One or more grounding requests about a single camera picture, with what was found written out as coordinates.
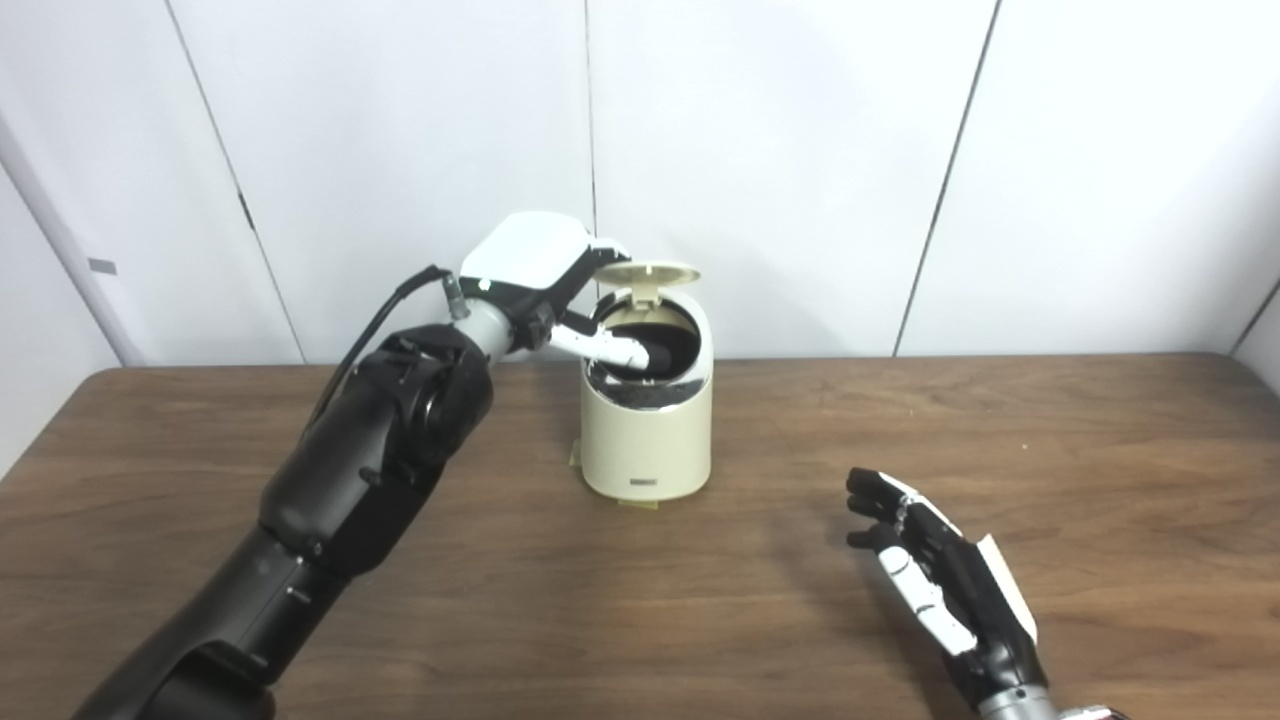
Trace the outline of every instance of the wire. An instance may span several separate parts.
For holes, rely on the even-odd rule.
[[[333,401],[334,393],[338,392],[338,386],[342,384],[342,380],[347,377],[351,366],[356,364],[356,357],[360,357],[360,352],[366,345],[369,345],[370,338],[374,337],[378,328],[383,327],[383,323],[387,322],[387,316],[392,314],[392,310],[394,310],[402,300],[413,295],[413,292],[419,288],[452,274],[453,273],[449,270],[442,270],[435,265],[430,265],[425,270],[402,282],[396,291],[392,292],[392,296],[387,299],[387,302],[383,302],[381,307],[378,309],[378,313],[374,314],[374,319],[369,320],[369,324],[365,325],[365,331],[360,333],[358,338],[356,338],[356,343],[351,346],[347,355],[343,356],[340,363],[338,363],[338,366],[333,372],[333,377],[330,377],[329,382],[324,386],[324,389],[320,392],[320,398],[316,400],[315,410],[311,411],[311,418],[307,420],[306,428],[302,430],[303,437],[306,437],[311,427],[316,424],[316,420],[324,415],[324,411],[329,409],[329,402]]]

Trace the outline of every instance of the panel seam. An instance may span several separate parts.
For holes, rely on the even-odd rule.
[[[991,47],[991,38],[996,32],[996,20],[1000,18],[1000,5],[1004,0],[996,0],[996,6],[991,12],[991,22],[987,24],[987,35],[982,40],[982,51],[978,53],[978,64],[973,70],[973,81],[969,83],[969,96],[965,97],[964,110],[960,113],[960,124],[956,127],[955,142],[951,143],[951,156],[947,158],[947,169],[942,173],[942,184],[938,188],[938,199],[933,204],[933,217],[929,218],[929,229],[924,234],[924,246],[920,249],[920,261],[915,265],[915,277],[911,279],[911,291],[906,296],[906,307],[902,309],[902,323],[897,328],[897,340],[893,341],[893,357],[899,356],[902,348],[902,337],[906,334],[906,323],[911,318],[911,307],[915,305],[915,292],[920,287],[920,275],[924,274],[924,263],[929,256],[933,245],[933,232],[938,227],[938,217],[942,214],[942,204],[947,197],[947,186],[951,183],[951,172],[955,169],[956,155],[960,152],[960,142],[964,138],[965,126],[969,123],[969,110],[973,109],[973,97],[978,92],[978,82],[982,79],[982,68],[987,63],[987,50]]]
[[[591,167],[591,234],[600,237],[600,213],[595,205],[595,96],[591,94],[591,0],[582,0],[582,45],[586,58],[586,151]],[[602,296],[595,283],[595,300]]]
[[[1258,309],[1253,313],[1253,316],[1249,318],[1248,324],[1244,325],[1244,329],[1240,332],[1240,337],[1235,338],[1235,343],[1231,345],[1231,350],[1230,352],[1228,352],[1228,356],[1235,357],[1235,354],[1240,351],[1240,346],[1244,345],[1244,341],[1249,337],[1249,333],[1253,332],[1253,325],[1258,324],[1258,320],[1262,319],[1262,315],[1266,314],[1268,307],[1271,307],[1271,302],[1275,300],[1277,292],[1280,292],[1280,278],[1276,278],[1275,284],[1271,286],[1271,292],[1268,292],[1267,296],[1262,299],[1262,304],[1258,305]]]
[[[248,211],[248,204],[244,200],[244,191],[241,187],[239,176],[236,174],[236,165],[232,164],[232,156],[227,152],[227,143],[223,141],[223,132],[218,127],[218,120],[214,118],[214,108],[209,104],[209,95],[205,92],[205,83],[200,79],[200,73],[196,70],[196,61],[191,56],[191,47],[187,46],[187,36],[182,32],[182,24],[178,22],[178,14],[173,9],[172,0],[164,0],[165,10],[169,12],[169,22],[173,23],[173,31],[178,35],[178,44],[182,46],[182,54],[187,58],[187,68],[191,69],[191,77],[196,81],[196,90],[200,92],[200,101],[205,106],[205,115],[209,117],[209,124],[214,128],[214,138],[218,140],[218,150],[223,154],[223,161],[227,163],[227,172],[230,174],[232,184],[236,187],[236,195],[238,197],[237,202],[244,211],[246,219],[248,219],[250,232],[253,233],[253,242],[257,243],[257,252],[262,258],[262,265],[266,268],[266,277],[271,281],[271,288],[275,291],[275,300],[280,304],[280,313],[284,314],[284,323],[289,325],[289,334],[293,337],[293,345],[298,348],[298,357],[302,359],[302,364],[307,364],[307,354],[302,350],[302,340],[298,337],[298,331],[293,325],[293,316],[289,314],[289,306],[284,302],[284,293],[280,292],[280,283],[275,278],[275,269],[271,268],[271,260],[266,256],[266,247],[262,246],[262,237],[259,234],[257,227],[251,219]]]

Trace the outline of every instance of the wooden table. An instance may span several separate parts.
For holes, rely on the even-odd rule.
[[[65,717],[255,519],[324,368],[113,370],[0,483],[0,717]],[[276,692],[314,719],[961,719],[844,547],[850,465],[992,532],[1060,706],[1280,716],[1280,401],[1208,355],[721,363],[716,466],[659,510],[566,460],[570,364],[486,423]]]

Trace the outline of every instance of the trash can lid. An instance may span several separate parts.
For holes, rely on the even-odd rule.
[[[685,284],[703,277],[694,268],[681,263],[613,263],[595,272],[595,279],[604,284],[630,287],[632,301],[655,301],[658,288]]]

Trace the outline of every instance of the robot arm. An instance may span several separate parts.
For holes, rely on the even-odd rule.
[[[849,533],[849,544],[876,552],[983,720],[1124,719],[1103,706],[1055,708],[1036,619],[991,536],[969,542],[928,498],[884,473],[854,468],[847,489],[849,509],[876,520]]]
[[[522,213],[467,256],[461,282],[433,266],[397,288],[334,373],[239,547],[74,717],[274,717],[270,685],[351,579],[390,553],[484,419],[490,365],[545,345],[591,274],[626,259],[591,240],[571,218]],[[356,364],[396,304],[434,281],[452,323],[392,333]],[[600,341],[576,350],[645,366],[639,343]]]

